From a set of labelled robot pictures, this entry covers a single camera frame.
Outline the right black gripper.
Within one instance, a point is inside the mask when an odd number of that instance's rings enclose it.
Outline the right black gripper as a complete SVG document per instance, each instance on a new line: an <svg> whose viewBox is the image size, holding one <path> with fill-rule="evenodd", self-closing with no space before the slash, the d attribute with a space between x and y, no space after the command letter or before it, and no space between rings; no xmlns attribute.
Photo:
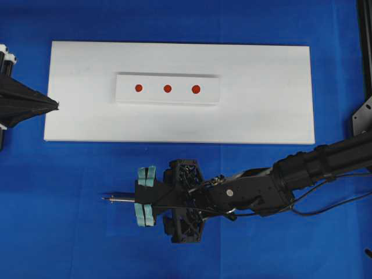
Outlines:
<svg viewBox="0 0 372 279"><path fill-rule="evenodd" d="M156 167L141 167L135 181L136 201L158 201L169 194L171 217L164 217L164 231L175 244L197 243L201 241L205 221L197 209L194 188L202 184L203 176L196 160L177 159L169 163L164 173L164 182L156 179ZM156 225L157 215L170 210L157 208L151 204L134 204L135 217L139 227Z"/></svg>

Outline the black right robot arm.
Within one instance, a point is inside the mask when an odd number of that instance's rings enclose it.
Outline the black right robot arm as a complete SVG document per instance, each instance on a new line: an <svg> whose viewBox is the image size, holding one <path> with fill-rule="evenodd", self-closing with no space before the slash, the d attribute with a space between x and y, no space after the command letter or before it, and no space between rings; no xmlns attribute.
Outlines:
<svg viewBox="0 0 372 279"><path fill-rule="evenodd" d="M156 179L155 166L138 170L135 216L139 226L152 227L157 216L169 210L163 225L172 242L199 242L207 219L223 216L233 221L237 210L262 217L281 213L295 203L294 191L370 166L370 132L232 177L205 180L196 160L177 159L170 162L162 181Z"/></svg>

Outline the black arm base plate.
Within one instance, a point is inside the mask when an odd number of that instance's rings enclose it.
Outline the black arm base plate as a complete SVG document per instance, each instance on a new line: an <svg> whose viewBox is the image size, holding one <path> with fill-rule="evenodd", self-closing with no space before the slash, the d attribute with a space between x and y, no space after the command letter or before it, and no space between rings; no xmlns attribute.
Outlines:
<svg viewBox="0 0 372 279"><path fill-rule="evenodd" d="M372 126L372 97L367 101L352 116L353 135L357 136L362 133L371 131Z"/></svg>

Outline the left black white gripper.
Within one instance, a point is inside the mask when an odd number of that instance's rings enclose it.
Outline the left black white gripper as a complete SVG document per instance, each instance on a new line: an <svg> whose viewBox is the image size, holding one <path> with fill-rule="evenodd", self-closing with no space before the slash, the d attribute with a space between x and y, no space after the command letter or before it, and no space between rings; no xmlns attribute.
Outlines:
<svg viewBox="0 0 372 279"><path fill-rule="evenodd" d="M13 128L19 122L34 116L58 110L59 106L53 99L11 78L16 62L15 55L8 51L5 44L1 44L1 96L24 100L1 101L1 150L7 128Z"/></svg>

